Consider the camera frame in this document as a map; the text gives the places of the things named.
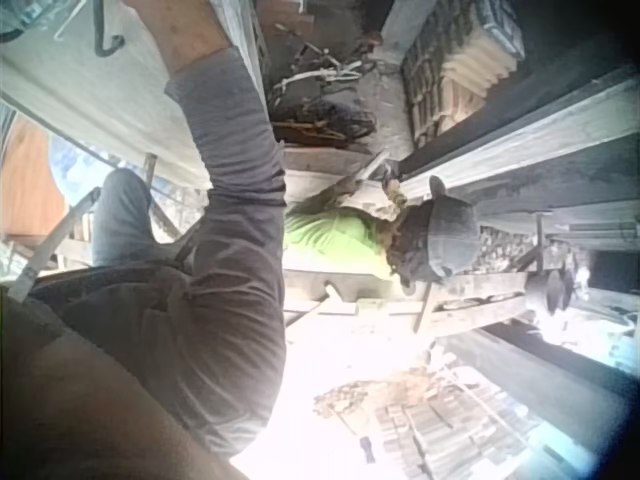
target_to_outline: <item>green shirt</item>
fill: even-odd
[[[336,208],[311,215],[289,214],[284,243],[287,254],[321,270],[391,276],[376,221],[365,212]]]

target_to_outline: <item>man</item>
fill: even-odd
[[[471,266],[479,229],[472,206],[448,196],[440,178],[431,177],[430,187],[430,200],[405,207],[397,180],[383,182],[400,210],[395,220],[387,221],[338,206],[358,188],[347,177],[287,212],[285,248],[293,258],[328,270],[383,279],[397,274],[405,286],[441,281]]]
[[[149,193],[106,181],[105,265],[2,297],[3,478],[238,478],[285,359],[284,175],[258,93],[206,0],[127,0],[155,38],[209,172],[191,270]]]

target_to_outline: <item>person in green shirt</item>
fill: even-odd
[[[431,199],[407,206],[398,181],[384,181],[385,193],[400,210],[388,221],[340,206],[359,187],[354,177],[343,178],[287,212],[284,247],[328,271],[383,279],[397,274],[405,286],[442,281],[471,266],[480,232],[470,204],[447,195],[438,177],[429,184]]]

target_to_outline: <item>gray long sleeve shirt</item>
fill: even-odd
[[[282,152],[235,49],[180,72],[167,94],[214,187],[193,272],[92,269],[41,283],[30,302],[115,359],[199,443],[231,456],[265,426],[284,367]],[[14,351],[17,342],[4,339]]]

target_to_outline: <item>jeans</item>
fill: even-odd
[[[151,230],[150,206],[149,188],[133,171],[118,169],[109,174],[93,220],[95,266],[176,258],[187,238],[158,243]]]

